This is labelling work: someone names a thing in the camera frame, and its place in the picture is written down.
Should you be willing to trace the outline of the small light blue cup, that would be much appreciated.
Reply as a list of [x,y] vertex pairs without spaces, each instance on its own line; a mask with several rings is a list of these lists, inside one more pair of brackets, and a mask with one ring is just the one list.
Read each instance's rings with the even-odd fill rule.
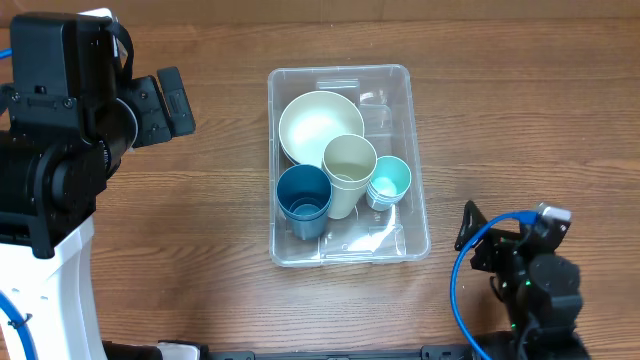
[[393,205],[398,203],[403,197],[403,194],[400,196],[386,196],[382,194],[377,194],[372,191],[366,192],[366,201],[367,204],[376,211],[385,211],[391,208]]

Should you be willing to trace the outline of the small mint green cup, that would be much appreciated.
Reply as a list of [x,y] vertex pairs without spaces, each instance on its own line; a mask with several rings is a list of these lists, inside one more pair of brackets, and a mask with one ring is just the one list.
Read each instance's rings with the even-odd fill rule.
[[395,156],[382,156],[370,178],[370,187],[386,197],[403,196],[411,185],[412,173],[408,164]]

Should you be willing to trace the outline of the tall beige cup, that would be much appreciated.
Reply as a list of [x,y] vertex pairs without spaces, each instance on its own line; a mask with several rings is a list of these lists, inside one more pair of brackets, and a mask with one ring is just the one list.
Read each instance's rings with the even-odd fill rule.
[[366,192],[367,185],[364,184],[356,189],[344,189],[339,186],[332,186],[332,200],[328,210],[331,219],[343,219],[350,215],[356,204]]
[[326,146],[322,169],[333,185],[343,189],[364,186],[377,166],[378,155],[374,146],[355,134],[340,135]]

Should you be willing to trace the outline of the cream bowl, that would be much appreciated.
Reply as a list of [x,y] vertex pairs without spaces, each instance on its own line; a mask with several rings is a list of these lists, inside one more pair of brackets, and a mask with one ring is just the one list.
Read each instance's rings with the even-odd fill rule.
[[330,91],[312,91],[292,100],[284,109],[278,135],[299,164],[321,166],[326,146],[344,134],[363,136],[364,119],[348,98]]

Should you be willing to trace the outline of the tall beige cup front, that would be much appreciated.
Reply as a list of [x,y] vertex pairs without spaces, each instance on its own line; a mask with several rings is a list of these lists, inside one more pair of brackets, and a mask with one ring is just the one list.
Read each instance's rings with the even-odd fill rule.
[[377,166],[378,155],[374,146],[355,134],[340,135],[326,146],[322,169],[333,185],[343,189],[364,186]]

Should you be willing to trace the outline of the tall blue cup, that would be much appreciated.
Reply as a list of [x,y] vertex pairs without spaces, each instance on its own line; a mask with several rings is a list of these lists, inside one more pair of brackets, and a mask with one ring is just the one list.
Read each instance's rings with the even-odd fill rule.
[[313,240],[321,236],[327,227],[328,212],[316,208],[303,207],[285,215],[293,234],[302,240]]
[[276,199],[284,214],[296,220],[312,220],[325,213],[332,200],[332,184],[320,168],[299,164],[278,179]]

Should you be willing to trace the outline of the tall blue cup front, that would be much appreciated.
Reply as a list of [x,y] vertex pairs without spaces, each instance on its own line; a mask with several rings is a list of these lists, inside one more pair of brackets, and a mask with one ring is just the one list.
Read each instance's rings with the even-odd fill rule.
[[316,208],[303,207],[285,215],[293,234],[302,240],[313,240],[321,236],[327,227],[328,212]]

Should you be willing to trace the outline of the small pink cup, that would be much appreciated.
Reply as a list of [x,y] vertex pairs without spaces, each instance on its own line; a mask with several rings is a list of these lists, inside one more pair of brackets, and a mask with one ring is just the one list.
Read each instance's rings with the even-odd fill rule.
[[381,190],[376,189],[372,184],[367,187],[367,195],[377,202],[396,203],[405,194],[406,192],[399,192],[394,186],[383,187]]

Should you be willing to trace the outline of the small grey cup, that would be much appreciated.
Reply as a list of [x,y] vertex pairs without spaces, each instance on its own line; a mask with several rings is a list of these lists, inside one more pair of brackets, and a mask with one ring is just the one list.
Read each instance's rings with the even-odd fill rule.
[[371,209],[379,212],[389,210],[394,205],[393,201],[374,198],[369,195],[366,196],[366,202]]

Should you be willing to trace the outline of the dark blue bowl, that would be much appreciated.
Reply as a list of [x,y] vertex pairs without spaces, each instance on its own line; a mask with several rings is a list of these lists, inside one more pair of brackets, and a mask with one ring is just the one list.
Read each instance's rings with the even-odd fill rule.
[[280,146],[282,153],[284,154],[284,156],[289,160],[289,162],[291,162],[293,165],[298,165],[299,162],[297,162],[295,159],[293,159],[290,154],[286,151],[286,149],[281,145]]

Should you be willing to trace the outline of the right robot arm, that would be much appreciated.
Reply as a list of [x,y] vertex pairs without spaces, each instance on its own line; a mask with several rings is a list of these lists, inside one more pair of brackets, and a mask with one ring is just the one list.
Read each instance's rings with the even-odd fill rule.
[[[454,249],[449,298],[469,343],[468,359],[587,359],[575,333],[583,299],[579,267],[556,254],[572,223],[571,212],[545,203],[488,220],[473,201],[464,206]],[[474,336],[458,305],[457,280],[467,253],[473,269],[491,275],[490,287],[505,306],[508,331]]]

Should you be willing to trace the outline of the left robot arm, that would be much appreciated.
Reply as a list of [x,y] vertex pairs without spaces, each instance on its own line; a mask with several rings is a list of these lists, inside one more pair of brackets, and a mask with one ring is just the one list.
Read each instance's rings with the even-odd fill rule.
[[176,340],[100,334],[91,278],[98,195],[130,150],[189,135],[179,71],[135,77],[128,31],[107,8],[28,12],[9,26],[1,88],[1,329],[13,359],[203,359]]

